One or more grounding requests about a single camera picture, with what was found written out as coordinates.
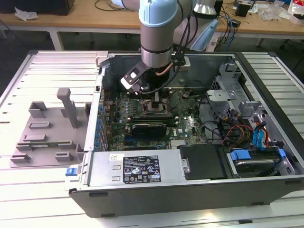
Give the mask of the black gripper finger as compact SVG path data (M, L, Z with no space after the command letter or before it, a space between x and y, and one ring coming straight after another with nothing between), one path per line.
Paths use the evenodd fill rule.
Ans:
M163 112L163 102L160 92L155 92L152 98L152 111L153 112Z

